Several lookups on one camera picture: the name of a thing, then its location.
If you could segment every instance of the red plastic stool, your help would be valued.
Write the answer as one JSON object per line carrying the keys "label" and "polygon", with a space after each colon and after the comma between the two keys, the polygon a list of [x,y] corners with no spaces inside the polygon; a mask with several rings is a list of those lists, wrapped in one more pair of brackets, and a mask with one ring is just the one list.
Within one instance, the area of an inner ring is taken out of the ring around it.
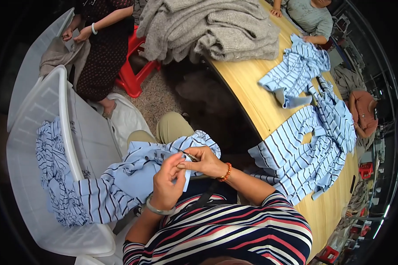
{"label": "red plastic stool", "polygon": [[143,69],[138,72],[138,74],[134,74],[130,63],[128,61],[128,57],[130,55],[138,54],[139,50],[144,51],[140,45],[145,43],[146,37],[138,38],[136,37],[138,26],[134,26],[134,33],[128,38],[128,53],[127,53],[127,61],[122,66],[119,71],[119,77],[115,80],[115,84],[123,88],[127,94],[132,98],[137,98],[142,93],[142,89],[140,88],[140,84],[146,79],[146,77],[156,68],[157,71],[161,69],[161,65],[158,61],[150,61],[148,62]]}
{"label": "red plastic stool", "polygon": [[319,257],[319,260],[321,262],[327,262],[327,263],[333,264],[338,256],[339,256],[339,252],[337,252],[336,250],[332,249],[329,246],[326,246],[323,254],[321,254],[321,256]]}
{"label": "red plastic stool", "polygon": [[369,178],[370,175],[373,173],[373,163],[368,162],[368,163],[360,164],[360,167],[358,168],[358,172],[360,173],[360,176],[362,179]]}

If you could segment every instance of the small scissors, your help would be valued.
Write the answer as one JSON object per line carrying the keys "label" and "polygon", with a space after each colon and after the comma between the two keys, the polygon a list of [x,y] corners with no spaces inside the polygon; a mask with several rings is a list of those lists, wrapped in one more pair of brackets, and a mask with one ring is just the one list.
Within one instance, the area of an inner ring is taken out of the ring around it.
{"label": "small scissors", "polygon": [[178,151],[182,152],[186,156],[188,156],[193,162],[199,162],[199,160],[196,157],[192,156],[191,154],[186,153],[185,151],[178,149],[177,147],[174,147],[174,148],[177,149]]}

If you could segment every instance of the sandal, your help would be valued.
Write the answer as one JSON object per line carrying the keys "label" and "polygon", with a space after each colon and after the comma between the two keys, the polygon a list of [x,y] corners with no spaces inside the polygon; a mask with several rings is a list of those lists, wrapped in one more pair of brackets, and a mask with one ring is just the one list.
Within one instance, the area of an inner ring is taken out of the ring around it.
{"label": "sandal", "polygon": [[103,118],[105,118],[105,119],[112,118],[112,113],[114,113],[114,110],[116,109],[116,107],[117,107],[117,103],[115,102],[114,108],[111,110],[111,112],[103,112],[103,114],[102,114]]}

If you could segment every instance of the light blue fabric piece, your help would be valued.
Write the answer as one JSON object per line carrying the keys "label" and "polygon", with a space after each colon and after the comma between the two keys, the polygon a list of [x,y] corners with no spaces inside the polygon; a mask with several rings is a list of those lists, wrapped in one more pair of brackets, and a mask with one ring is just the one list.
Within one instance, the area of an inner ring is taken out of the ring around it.
{"label": "light blue fabric piece", "polygon": [[[99,179],[84,179],[74,183],[90,219],[94,223],[110,223],[122,219],[130,209],[144,204],[153,192],[153,176],[163,160],[178,151],[192,146],[209,146],[217,157],[219,146],[203,131],[181,137],[169,144],[130,142],[123,162],[112,164]],[[187,190],[191,176],[202,173],[186,171]]]}
{"label": "light blue fabric piece", "polygon": [[84,225],[88,217],[73,191],[72,173],[65,157],[60,119],[44,121],[37,130],[36,156],[41,170],[41,186],[48,194],[47,207],[64,226]]}
{"label": "light blue fabric piece", "polygon": [[[338,178],[346,153],[355,146],[354,121],[343,101],[322,77],[322,95],[313,88],[317,106],[306,106],[248,152],[267,173],[252,174],[274,185],[297,204],[314,191],[313,199],[327,191]],[[308,132],[310,143],[301,144]]]}
{"label": "light blue fabric piece", "polygon": [[295,108],[311,103],[311,97],[299,97],[311,88],[310,81],[321,72],[330,70],[329,55],[295,34],[290,36],[292,48],[285,49],[283,61],[271,69],[258,84],[276,93],[283,108]]}

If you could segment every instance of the black strap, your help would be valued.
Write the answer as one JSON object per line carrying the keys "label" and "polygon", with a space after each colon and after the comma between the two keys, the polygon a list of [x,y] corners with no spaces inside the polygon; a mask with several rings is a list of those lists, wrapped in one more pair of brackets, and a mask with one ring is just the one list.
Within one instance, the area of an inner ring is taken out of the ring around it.
{"label": "black strap", "polygon": [[212,182],[212,184],[209,186],[209,188],[207,189],[207,191],[202,193],[200,198],[194,204],[191,204],[191,205],[185,207],[181,212],[189,212],[192,210],[196,210],[198,208],[202,208],[206,205],[226,204],[227,203],[226,200],[215,200],[215,201],[212,201],[211,203],[208,203],[209,198],[211,198],[212,194],[214,194],[215,190],[218,187],[218,184],[219,184],[219,181],[214,180]]}

